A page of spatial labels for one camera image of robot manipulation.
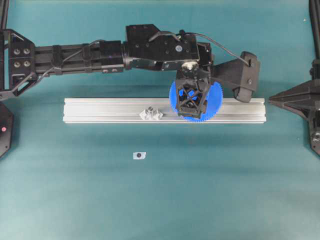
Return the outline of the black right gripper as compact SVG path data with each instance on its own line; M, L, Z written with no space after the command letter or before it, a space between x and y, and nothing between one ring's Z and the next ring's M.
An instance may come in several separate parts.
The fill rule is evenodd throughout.
M302 118L320 110L320 80L314 79L270 96L268 103Z

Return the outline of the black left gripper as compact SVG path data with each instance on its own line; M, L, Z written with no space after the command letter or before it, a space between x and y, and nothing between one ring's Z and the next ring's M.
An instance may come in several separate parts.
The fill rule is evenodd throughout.
M192 43L196 46L195 49L185 49L186 53L195 53L192 60L185 60L180 69L177 70L175 80L175 109L177 115L182 116L184 112L182 102L185 100L185 80L198 80L198 90L200 92L199 100L199 118L207 111L207 96L211 88L211 77L214 57L212 56L212 48L210 43L198 42L197 37L204 38L208 41L214 42L211 38L204 34L194 32L180 32L178 34L180 40L185 44Z

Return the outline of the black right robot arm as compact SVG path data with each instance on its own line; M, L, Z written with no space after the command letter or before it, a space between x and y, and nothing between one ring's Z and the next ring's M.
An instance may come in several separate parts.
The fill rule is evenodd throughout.
M268 103L292 112L308 123L310 148L320 154L320 2L308 2L309 17L314 42L315 59L309 74L311 80L279 92L268 99Z

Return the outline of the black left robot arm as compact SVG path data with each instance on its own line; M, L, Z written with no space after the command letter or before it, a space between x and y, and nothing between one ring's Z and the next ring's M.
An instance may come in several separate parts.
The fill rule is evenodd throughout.
M98 39L74 45L36 46L12 29L0 32L1 100L18 97L50 76L176 71L177 113L199 119L209 108L211 65L210 45L197 42L195 34L161 31L153 24L128 25L125 41Z

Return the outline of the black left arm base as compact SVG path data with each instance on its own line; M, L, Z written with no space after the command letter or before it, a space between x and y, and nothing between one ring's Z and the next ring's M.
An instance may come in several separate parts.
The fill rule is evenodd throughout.
M12 131L14 126L13 113L0 103L0 157L2 158L11 148Z

